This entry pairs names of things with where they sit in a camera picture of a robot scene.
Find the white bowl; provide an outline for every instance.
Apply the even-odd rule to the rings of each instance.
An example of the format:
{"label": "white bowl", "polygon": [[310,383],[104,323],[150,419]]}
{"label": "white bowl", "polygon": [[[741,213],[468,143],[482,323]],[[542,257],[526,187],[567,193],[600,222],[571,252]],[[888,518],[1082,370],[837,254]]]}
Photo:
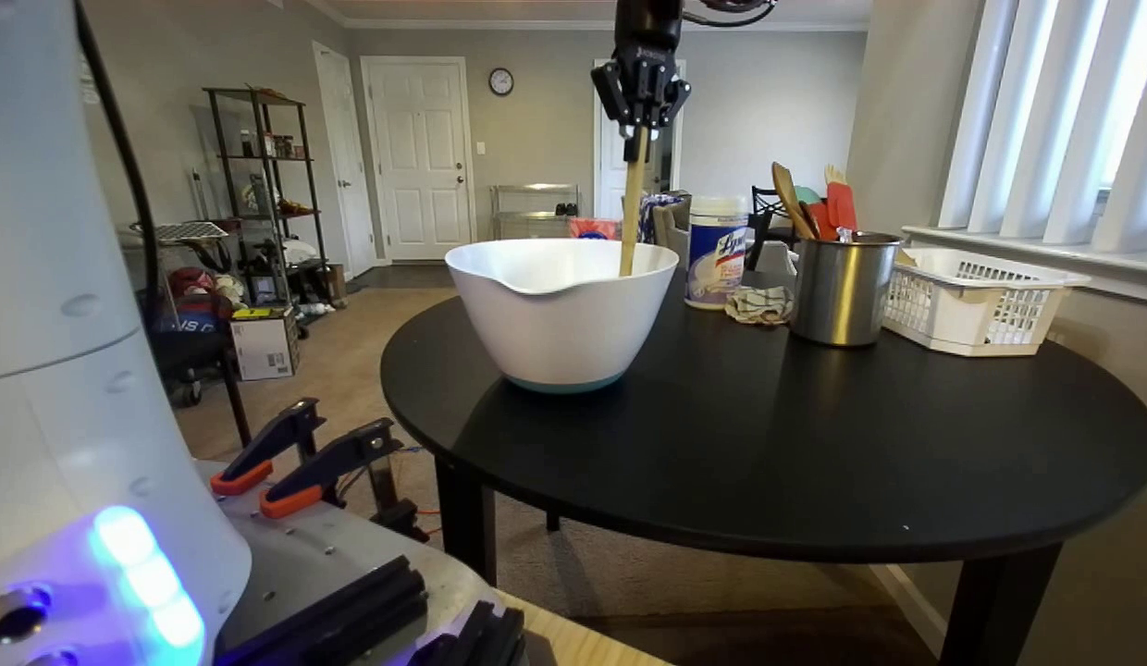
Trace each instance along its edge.
{"label": "white bowl", "polygon": [[616,252],[616,240],[485,240],[445,261],[515,383],[590,391],[630,370],[675,269],[675,252],[635,243],[632,272],[616,276]]}

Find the black round table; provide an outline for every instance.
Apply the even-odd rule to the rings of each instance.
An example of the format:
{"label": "black round table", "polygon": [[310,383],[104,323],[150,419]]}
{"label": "black round table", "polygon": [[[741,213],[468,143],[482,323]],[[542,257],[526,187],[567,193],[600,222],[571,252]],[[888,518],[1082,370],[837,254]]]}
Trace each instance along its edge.
{"label": "black round table", "polygon": [[1059,344],[820,349],[689,309],[675,286],[632,370],[589,397],[502,381],[457,299],[389,339],[379,381],[437,454],[445,546],[488,581],[490,489],[689,546],[960,558],[938,663],[1018,663],[1059,544],[1147,483],[1147,408]]}

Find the boxes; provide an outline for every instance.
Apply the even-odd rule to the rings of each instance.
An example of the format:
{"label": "boxes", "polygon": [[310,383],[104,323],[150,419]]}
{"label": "boxes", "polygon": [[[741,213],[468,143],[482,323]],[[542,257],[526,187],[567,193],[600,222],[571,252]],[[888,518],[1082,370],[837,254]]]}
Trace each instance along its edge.
{"label": "boxes", "polygon": [[880,323],[946,356],[1036,356],[1082,272],[949,249],[904,249]]}
{"label": "boxes", "polygon": [[231,349],[245,381],[293,378],[298,363],[293,308],[231,309]]}

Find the window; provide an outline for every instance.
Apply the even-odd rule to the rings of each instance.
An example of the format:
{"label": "window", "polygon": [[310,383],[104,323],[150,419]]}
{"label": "window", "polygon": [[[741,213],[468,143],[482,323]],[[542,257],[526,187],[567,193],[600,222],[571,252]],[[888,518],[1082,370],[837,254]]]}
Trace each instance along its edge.
{"label": "window", "polygon": [[1147,0],[986,0],[938,229],[1147,266]]}

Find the metal cup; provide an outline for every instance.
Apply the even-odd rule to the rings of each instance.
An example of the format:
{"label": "metal cup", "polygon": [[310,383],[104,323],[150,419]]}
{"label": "metal cup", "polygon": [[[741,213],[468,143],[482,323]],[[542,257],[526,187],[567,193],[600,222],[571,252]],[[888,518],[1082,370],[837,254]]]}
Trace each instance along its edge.
{"label": "metal cup", "polygon": [[896,266],[897,235],[800,240],[793,331],[863,349],[880,331],[880,299]]}

